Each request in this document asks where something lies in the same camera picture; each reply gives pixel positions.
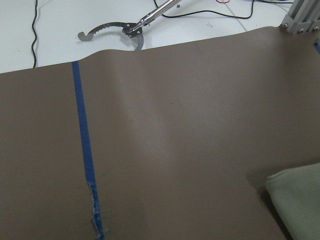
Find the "green long-sleeve shirt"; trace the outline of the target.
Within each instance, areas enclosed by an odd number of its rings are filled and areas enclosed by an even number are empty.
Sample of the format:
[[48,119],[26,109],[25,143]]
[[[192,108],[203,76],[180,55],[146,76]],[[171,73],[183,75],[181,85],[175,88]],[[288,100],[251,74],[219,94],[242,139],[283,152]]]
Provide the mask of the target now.
[[289,168],[267,177],[265,187],[294,240],[320,238],[320,164]]

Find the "aluminium frame post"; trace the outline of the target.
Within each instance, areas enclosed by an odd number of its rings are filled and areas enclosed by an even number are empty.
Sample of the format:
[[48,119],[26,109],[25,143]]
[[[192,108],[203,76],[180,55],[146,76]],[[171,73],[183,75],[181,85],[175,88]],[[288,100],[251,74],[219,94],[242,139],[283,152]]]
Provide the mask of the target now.
[[290,35],[320,30],[320,0],[294,0],[280,27]]

